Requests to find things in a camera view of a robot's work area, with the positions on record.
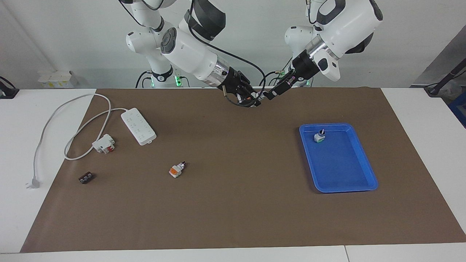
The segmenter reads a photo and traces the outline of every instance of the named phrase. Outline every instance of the power cord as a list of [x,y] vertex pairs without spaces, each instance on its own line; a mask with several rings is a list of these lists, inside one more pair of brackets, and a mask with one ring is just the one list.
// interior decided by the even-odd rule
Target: power cord
[[[194,11],[194,2],[195,2],[195,1],[192,1],[192,2],[191,2],[191,7],[190,7],[190,9],[189,9],[189,19],[192,19],[192,18],[193,18],[193,17],[192,17],[192,13],[193,13],[193,11]],[[200,38],[192,31],[192,28],[191,28],[191,27],[188,26],[188,29],[189,29],[189,32],[194,36],[194,38],[196,38],[199,42],[201,42],[201,43],[203,43],[203,44],[205,44],[205,45],[207,45],[207,46],[209,46],[209,47],[211,47],[211,48],[213,48],[213,49],[215,49],[215,50],[217,50],[217,51],[219,51],[219,52],[222,52],[222,53],[224,53],[224,54],[226,54],[226,55],[229,55],[229,56],[231,56],[231,57],[234,57],[234,58],[236,58],[236,59],[238,59],[238,60],[240,60],[240,61],[243,61],[243,62],[245,62],[245,63],[247,63],[247,64],[249,64],[249,65],[255,67],[255,68],[262,74],[262,80],[263,80],[263,82],[264,82],[264,83],[263,83],[263,86],[262,86],[262,89],[260,90],[259,95],[258,95],[256,98],[254,98],[254,99],[251,100],[251,103],[249,103],[249,104],[239,104],[239,103],[235,103],[235,102],[231,101],[230,99],[228,99],[228,98],[225,96],[225,97],[227,98],[228,101],[230,101],[232,104],[234,104],[234,105],[236,105],[236,106],[240,106],[240,107],[250,107],[250,106],[254,105],[254,104],[260,99],[260,97],[262,96],[262,93],[265,91],[265,84],[266,84],[265,81],[266,81],[266,77],[265,77],[264,71],[263,71],[260,67],[258,67],[257,65],[255,65],[254,63],[252,63],[252,62],[250,62],[250,61],[248,61],[248,60],[246,60],[246,59],[244,59],[244,58],[241,58],[241,57],[239,57],[239,56],[237,56],[237,55],[233,55],[232,53],[229,53],[229,52],[227,52],[227,51],[225,51],[225,50],[222,50],[222,49],[220,49],[220,48],[218,48],[218,47],[216,47],[216,46],[214,46],[214,45],[211,45],[210,43],[207,43],[206,41],[200,39]]]
[[[455,79],[455,78],[460,77],[460,76],[463,75],[464,73],[466,73],[466,70],[464,70],[464,71],[463,71],[462,73],[460,73],[460,74],[457,74],[454,78],[452,78],[452,80]],[[430,85],[426,85],[426,86],[424,86],[424,88],[428,88],[428,87],[431,87],[431,86],[436,85],[436,84],[439,84],[439,83],[440,83],[440,82],[433,83],[433,84],[430,84]]]
[[79,134],[79,132],[81,132],[81,130],[83,130],[84,127],[86,127],[90,122],[92,122],[92,121],[93,121],[94,119],[96,119],[97,117],[99,117],[99,116],[101,116],[101,115],[107,113],[107,117],[106,117],[106,119],[105,119],[105,121],[104,121],[104,123],[103,123],[103,125],[102,125],[102,128],[100,129],[99,135],[98,135],[97,138],[96,138],[96,141],[98,141],[98,140],[101,138],[102,134],[103,134],[103,130],[105,129],[105,126],[107,125],[107,122],[108,122],[108,120],[109,120],[109,118],[110,118],[110,113],[111,113],[112,111],[114,111],[114,110],[125,110],[125,111],[128,111],[128,110],[125,109],[125,108],[115,108],[115,109],[112,109],[112,108],[111,108],[111,102],[110,102],[110,100],[109,100],[106,96],[101,95],[101,94],[86,94],[86,95],[82,95],[82,96],[73,98],[73,99],[71,99],[71,100],[69,100],[69,101],[67,101],[67,102],[65,102],[65,103],[63,103],[63,104],[61,104],[57,109],[55,109],[55,111],[52,113],[52,115],[49,117],[49,119],[48,119],[47,122],[45,123],[44,128],[42,129],[41,138],[40,138],[39,143],[38,143],[38,145],[37,145],[37,147],[36,147],[36,149],[35,149],[35,152],[34,152],[34,160],[33,160],[33,178],[32,178],[32,182],[28,185],[28,188],[38,188],[38,187],[39,187],[39,181],[37,180],[36,162],[37,162],[37,155],[38,155],[38,153],[39,153],[39,148],[40,148],[40,146],[42,145],[42,141],[43,141],[43,139],[44,139],[45,130],[46,130],[48,124],[50,123],[50,121],[52,120],[52,118],[57,114],[57,112],[58,112],[61,108],[63,108],[65,105],[67,105],[67,104],[69,104],[69,103],[71,103],[71,102],[73,102],[73,101],[75,101],[75,100],[78,100],[79,98],[88,97],[88,96],[98,96],[98,97],[104,98],[105,100],[107,100],[107,102],[108,102],[108,104],[109,104],[109,109],[108,109],[107,111],[104,111],[104,112],[102,112],[102,113],[100,113],[100,114],[98,114],[98,115],[92,117],[89,121],[87,121],[85,124],[83,124],[83,125],[78,129],[78,131],[76,132],[76,134],[74,134],[73,137],[68,141],[68,143],[66,143],[65,149],[64,149],[64,151],[63,151],[63,154],[64,154],[64,156],[65,156],[65,159],[67,159],[67,160],[73,161],[73,160],[81,159],[81,158],[87,156],[87,155],[92,151],[93,147],[91,146],[91,147],[89,148],[89,150],[87,150],[83,155],[81,155],[81,156],[79,156],[79,157],[77,157],[77,158],[70,158],[70,157],[68,157],[68,150],[69,150],[69,147],[71,146],[71,143],[73,142],[73,139],[74,139],[74,138]]
[[13,85],[10,81],[8,81],[8,79],[6,79],[6,78],[4,78],[4,77],[2,77],[2,76],[0,76],[0,79],[3,80],[3,81],[5,81],[5,82],[6,82],[7,84],[9,84],[11,87],[13,87],[13,89],[16,89],[16,87],[14,87],[14,85]]
[[277,80],[280,80],[280,79],[281,79],[280,77],[276,77],[276,78],[270,80],[270,82],[268,83],[268,85],[270,86],[274,80],[275,80],[275,83],[276,83]]
[[306,6],[308,7],[308,20],[309,20],[309,23],[311,25],[314,25],[315,22],[317,22],[317,21],[311,22],[311,3],[310,3],[310,0],[305,0],[305,2],[306,2]]
[[268,77],[269,75],[273,75],[273,74],[279,74],[279,72],[278,72],[278,71],[268,72],[268,73],[265,75],[265,79],[262,79],[262,80],[260,81],[259,86],[262,85],[262,81],[266,81],[266,80],[267,80],[267,77]]
[[186,79],[186,81],[188,82],[188,87],[191,88],[191,85],[189,84],[189,79],[186,76],[180,76],[179,78]]
[[133,16],[133,14],[131,14],[131,12],[126,8],[126,6],[124,6],[124,4],[123,4],[120,0],[118,0],[118,2],[120,2],[121,6],[123,6],[123,8],[126,10],[126,12],[133,18],[133,20],[134,20],[138,25],[140,25],[140,26],[142,26],[142,27],[146,27],[145,25],[141,24],[141,23],[136,19],[136,17]]
[[287,63],[285,64],[285,66],[283,67],[282,71],[285,70],[285,68],[288,66],[288,64],[291,62],[292,59],[293,59],[293,57],[290,57],[290,59],[288,60],[288,62],[287,62]]
[[164,4],[164,1],[165,1],[165,0],[162,0],[162,1],[160,2],[160,5],[158,5],[158,7],[153,7],[153,6],[149,5],[148,3],[146,3],[145,0],[141,0],[141,1],[142,1],[142,2],[145,4],[145,6],[147,6],[147,8],[149,8],[150,10],[152,10],[152,11],[157,11],[157,10],[160,9],[160,7]]
[[146,80],[152,80],[152,77],[146,77],[146,78],[143,79],[143,88],[144,88],[144,81],[146,81]]
[[137,81],[136,81],[136,87],[135,87],[135,88],[137,88],[137,87],[139,86],[139,82],[141,81],[141,78],[143,78],[143,76],[144,76],[145,74],[152,74],[152,71],[148,70],[148,71],[142,72],[141,75],[139,76],[139,78],[138,78]]

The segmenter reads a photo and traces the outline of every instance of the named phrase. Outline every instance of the brown table cover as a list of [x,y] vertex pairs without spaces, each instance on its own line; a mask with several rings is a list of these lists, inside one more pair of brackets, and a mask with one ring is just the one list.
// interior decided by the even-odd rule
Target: brown table cover
[[[158,137],[140,146],[113,112],[105,133],[115,151],[63,162],[22,252],[466,242],[380,89],[299,88],[258,108],[219,90],[98,93],[138,108]],[[106,109],[94,97],[84,120]],[[69,156],[89,148],[104,118]],[[298,128],[340,122],[354,126],[377,190],[314,187]],[[97,177],[81,185],[88,171]]]

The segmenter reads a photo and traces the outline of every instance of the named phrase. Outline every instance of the blue tray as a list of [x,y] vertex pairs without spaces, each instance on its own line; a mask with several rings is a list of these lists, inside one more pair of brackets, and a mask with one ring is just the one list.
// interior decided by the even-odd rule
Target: blue tray
[[[314,135],[325,129],[325,140]],[[370,191],[378,182],[350,124],[305,124],[299,128],[312,178],[322,193]]]

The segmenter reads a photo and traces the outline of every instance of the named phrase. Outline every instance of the power strip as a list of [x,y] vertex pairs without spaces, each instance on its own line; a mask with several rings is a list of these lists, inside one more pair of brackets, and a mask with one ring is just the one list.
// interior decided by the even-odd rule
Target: power strip
[[121,119],[140,145],[150,144],[157,137],[155,131],[136,108],[121,114]]

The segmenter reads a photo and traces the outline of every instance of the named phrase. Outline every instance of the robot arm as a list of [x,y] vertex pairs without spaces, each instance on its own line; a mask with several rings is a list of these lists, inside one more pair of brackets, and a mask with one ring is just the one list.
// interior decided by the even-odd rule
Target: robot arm
[[[278,85],[264,93],[269,100],[319,72],[333,81],[339,80],[338,60],[344,54],[364,51],[383,20],[374,0],[311,0],[308,17],[313,28],[291,27],[285,35],[294,60]],[[311,40],[303,48],[306,35]]]
[[250,81],[240,71],[212,52],[204,42],[212,41],[224,28],[226,15],[209,0],[194,0],[178,28],[170,28],[162,39],[162,54],[174,65],[211,87],[234,94],[241,106],[258,106],[260,101]]
[[191,34],[192,31],[198,38],[210,42],[225,28],[225,13],[209,0],[193,0],[193,13],[188,10],[178,28],[164,21],[158,12],[176,0],[120,1],[131,4],[134,18],[148,28],[147,32],[129,33],[126,42],[133,52],[147,58],[158,87],[164,85],[162,82],[173,84],[167,81],[173,73],[173,64],[209,86],[223,90],[225,96],[234,94],[242,106],[260,105],[260,101],[253,101],[258,95],[250,81]]

